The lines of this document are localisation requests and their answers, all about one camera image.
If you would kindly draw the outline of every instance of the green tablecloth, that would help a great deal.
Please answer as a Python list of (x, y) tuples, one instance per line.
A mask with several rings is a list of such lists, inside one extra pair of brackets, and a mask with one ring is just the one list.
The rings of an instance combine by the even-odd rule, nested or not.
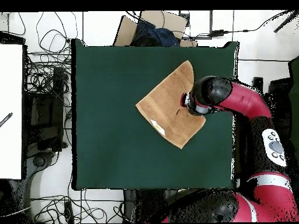
[(195, 80), (233, 78), (236, 47), (234, 42), (224, 48), (85, 47), (72, 40), (77, 112), (72, 188), (230, 188), (230, 113), (208, 115), (180, 150), (154, 130), (135, 104), (186, 60)]

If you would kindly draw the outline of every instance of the black bag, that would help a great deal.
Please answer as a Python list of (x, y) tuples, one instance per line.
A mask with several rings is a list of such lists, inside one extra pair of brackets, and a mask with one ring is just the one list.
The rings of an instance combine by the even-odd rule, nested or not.
[(168, 29), (141, 29), (137, 32), (131, 46), (142, 47), (179, 47), (174, 34)]

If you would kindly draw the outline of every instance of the power cord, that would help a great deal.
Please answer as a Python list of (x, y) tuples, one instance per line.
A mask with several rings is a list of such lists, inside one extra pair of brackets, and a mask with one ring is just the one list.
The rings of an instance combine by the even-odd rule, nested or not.
[(191, 39), (192, 46), (194, 47), (194, 44), (193, 44), (194, 38), (193, 38), (193, 37), (191, 37), (190, 35), (186, 34), (186, 33), (185, 33), (185, 32), (183, 32), (183, 31), (171, 31), (171, 32), (178, 32), (178, 33), (182, 33), (182, 34), (184, 34), (184, 35), (188, 36), (188, 37)]
[(11, 14), (8, 14), (8, 31), (0, 31), (0, 32), (8, 33), (8, 34), (13, 34), (13, 35), (20, 35), (20, 36), (24, 35), (24, 34), (26, 33), (26, 27), (25, 27), (25, 24), (24, 24), (24, 21), (23, 21), (23, 19), (22, 19), (22, 17), (21, 17), (20, 12), (18, 12), (18, 14), (19, 14), (20, 19), (21, 19), (21, 22), (22, 22), (22, 24), (23, 24), (24, 32), (23, 32), (22, 34), (19, 34), (19, 33), (12, 33), (11, 31), (9, 31), (9, 17), (10, 17)]
[(240, 31), (224, 31), (223, 29), (220, 29), (220, 30), (213, 30), (211, 33), (209, 34), (198, 34), (196, 37), (198, 36), (207, 36), (207, 37), (220, 37), (220, 36), (223, 36), (225, 34), (228, 34), (228, 33), (240, 33), (240, 32), (243, 32), (243, 33), (248, 33), (248, 32), (254, 32), (254, 31), (257, 31), (259, 30), (263, 25), (265, 25), (268, 21), (270, 20), (273, 20), (275, 18), (277, 18), (278, 16), (281, 16), (281, 15), (285, 15), (289, 12), (291, 12), (292, 10), (285, 10), (285, 11), (282, 11), (270, 18), (268, 18), (267, 20), (265, 20), (258, 28), (256, 29), (253, 29), (253, 30), (248, 30), (248, 29), (244, 29), (244, 30), (240, 30)]
[(132, 14), (129, 13), (128, 11), (126, 11), (126, 13), (127, 13), (129, 16), (133, 17), (134, 19), (137, 19), (138, 21), (142, 20), (143, 22), (146, 22), (141, 16), (138, 17), (136, 14), (132, 15)]
[(164, 25), (165, 25), (165, 15), (164, 15), (164, 13), (163, 13), (162, 10), (161, 10), (161, 13), (162, 13), (162, 15), (163, 15), (163, 25), (162, 25), (162, 28), (164, 28)]
[[(54, 12), (56, 17), (59, 19), (62, 29), (64, 31), (64, 35), (59, 32), (56, 29), (52, 29), (48, 31), (41, 39), (38, 32), (38, 25), (44, 15), (44, 12), (41, 14), (39, 21), (36, 24), (36, 32), (39, 40), (39, 46), (41, 49), (44, 50), (44, 52), (31, 52), (28, 53), (27, 59), (28, 59), (28, 80), (27, 84), (31, 87), (30, 89), (27, 89), (28, 92), (34, 92), (34, 93), (45, 93), (50, 94), (52, 97), (57, 98), (64, 107), (71, 107), (70, 105), (67, 106), (64, 103), (64, 100), (60, 98), (60, 96), (57, 94), (57, 92), (53, 89), (53, 79), (54, 79), (54, 68), (55, 67), (61, 67), (64, 69), (64, 78), (63, 78), (63, 85), (64, 85), (64, 91), (63, 94), (67, 94), (70, 92), (69, 88), (69, 78), (71, 76), (71, 47), (70, 47), (70, 38), (67, 37), (64, 24), (61, 20), (61, 18), (58, 16), (56, 12)], [(76, 26), (76, 32), (78, 36), (78, 28), (77, 28), (77, 19), (73, 12), (71, 12), (75, 18), (75, 26)], [(45, 37), (50, 32), (57, 32), (55, 36), (52, 39), (52, 42), (49, 46), (49, 49), (42, 46), (42, 42), (45, 39)], [(55, 39), (55, 37), (59, 35), (62, 38), (64, 38), (64, 46), (59, 51), (51, 51), (51, 45)], [(33, 62), (30, 56), (40, 57), (39, 62)]]
[[(114, 219), (117, 216), (128, 221), (128, 219), (124, 216), (124, 214), (122, 213), (122, 210), (121, 210), (121, 207), (123, 206), (124, 201), (118, 201), (118, 200), (101, 200), (101, 201), (109, 201), (109, 202), (120, 202), (120, 206), (119, 207), (117, 207), (117, 206), (113, 207), (113, 211), (116, 214), (113, 215), (110, 219), (107, 218), (107, 213), (103, 209), (101, 209), (101, 208), (91, 208), (89, 206), (88, 200), (86, 199), (87, 189), (85, 189), (84, 201), (86, 202), (86, 204), (88, 206), (88, 209), (86, 209), (85, 207), (82, 206), (82, 190), (81, 190), (81, 193), (80, 193), (80, 196), (81, 196), (80, 204), (77, 204), (69, 196), (69, 188), (70, 188), (70, 185), (71, 185), (71, 181), (72, 181), (72, 174), (71, 174), (71, 178), (70, 178), (69, 183), (68, 183), (68, 188), (67, 188), (68, 195), (67, 196), (56, 195), (56, 196), (51, 196), (51, 197), (41, 197), (41, 198), (31, 199), (31, 201), (50, 199), (50, 202), (43, 209), (41, 209), (41, 211), (38, 214), (35, 215), (35, 217), (34, 217), (34, 223), (38, 223), (39, 222), (38, 219), (40, 218), (40, 216), (42, 214), (47, 214), (50, 217), (49, 220), (45, 220), (42, 223), (49, 223), (49, 222), (51, 222), (52, 224), (55, 224), (56, 222), (58, 222), (58, 224), (64, 224), (62, 222), (62, 220), (60, 219), (60, 217), (62, 217), (62, 216), (64, 217), (65, 222), (68, 223), (68, 220), (71, 217), (71, 215), (69, 214), (69, 212), (68, 211), (60, 212), (60, 210), (57, 207), (58, 203), (65, 202), (66, 200), (67, 201), (71, 201), (74, 205), (76, 205), (77, 207), (80, 207), (80, 213), (78, 213), (78, 214), (76, 214), (76, 215), (73, 216), (74, 220), (79, 221), (76, 224), (81, 224), (82, 220), (86, 219), (87, 217), (91, 217), (95, 223), (99, 223), (97, 220), (101, 220), (104, 217), (106, 218), (105, 223), (109, 223), (112, 219)], [(101, 218), (95, 217), (93, 215), (93, 213), (96, 212), (96, 211), (102, 211), (103, 216)]]
[(68, 140), (69, 144), (72, 146), (72, 143), (69, 140), (68, 131), (67, 131), (67, 128), (66, 128), (67, 121), (72, 118), (72, 109), (70, 109), (68, 111), (68, 113), (67, 113), (67, 109), (66, 108), (64, 108), (64, 110), (65, 110), (64, 130), (65, 130), (65, 134), (67, 135), (67, 140)]

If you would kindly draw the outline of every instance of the towel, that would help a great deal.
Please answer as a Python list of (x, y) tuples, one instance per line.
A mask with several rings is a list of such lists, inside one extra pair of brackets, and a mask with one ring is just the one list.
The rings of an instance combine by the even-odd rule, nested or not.
[(193, 68), (185, 61), (136, 104), (142, 116), (170, 143), (182, 149), (206, 118), (180, 106), (183, 93), (194, 84)]

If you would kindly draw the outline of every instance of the white floor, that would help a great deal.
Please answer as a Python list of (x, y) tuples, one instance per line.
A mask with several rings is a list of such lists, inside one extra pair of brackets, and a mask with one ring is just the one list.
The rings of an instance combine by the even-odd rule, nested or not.
[[(213, 11), (213, 30), (224, 29), (231, 31), (243, 29), (255, 29), (259, 27), (266, 19), (281, 12), (281, 10), (214, 10)], [(40, 19), (39, 13), (20, 13), (26, 26), (26, 33), (23, 36), (28, 45), (28, 52), (42, 51), (39, 47), (38, 36), (36, 33), (36, 24)], [(77, 19), (78, 38), (83, 39), (88, 46), (110, 46), (114, 38), (124, 12), (74, 12)], [(58, 12), (61, 18), (67, 36), (75, 38), (77, 36), (75, 18), (71, 12)], [(204, 17), (206, 13), (201, 11), (190, 11), (191, 16), (191, 34), (196, 29), (197, 32), (206, 33), (209, 20)], [(287, 62), (299, 56), (299, 30), (298, 18), (288, 23), (278, 33), (273, 30), (288, 17), (289, 14), (278, 17), (261, 27), (257, 31), (249, 33), (225, 34), (222, 37), (212, 40), (199, 41), (199, 46), (219, 46), (222, 47), (228, 41), (239, 41), (239, 79), (247, 84), (251, 84), (254, 76), (264, 78), (264, 92), (267, 92), (271, 80), (289, 77)], [(63, 31), (62, 25), (54, 12), (45, 12), (42, 20), (37, 27), (40, 37), (51, 29)], [(0, 30), (7, 30), (7, 21), (0, 15)], [(11, 13), (9, 21), (9, 31), (14, 33), (23, 33), (23, 25), (18, 13)], [(61, 43), (57, 38), (52, 49), (59, 49)], [(51, 39), (45, 40), (45, 46), (49, 46)], [(45, 171), (36, 174), (31, 189), (31, 198), (49, 197), (55, 195), (67, 195), (67, 187), (71, 177), (72, 153), (71, 147), (64, 149), (59, 156), (55, 166), (49, 167)], [(70, 196), (80, 203), (80, 192), (70, 190)], [(106, 211), (108, 218), (114, 215), (113, 206), (118, 206), (119, 202), (103, 202), (100, 200), (123, 200), (121, 190), (87, 190), (86, 199), (91, 208), (102, 208)], [(32, 202), (32, 212), (40, 212), (42, 207), (48, 204), (45, 200), (36, 200)], [(74, 206), (74, 214), (80, 212), (79, 207)], [(95, 212), (95, 216), (102, 217), (101, 212)], [(42, 215), (40, 219), (48, 220), (49, 216)], [(87, 217), (83, 223), (94, 223)], [(121, 222), (119, 217), (113, 218), (110, 222)]]

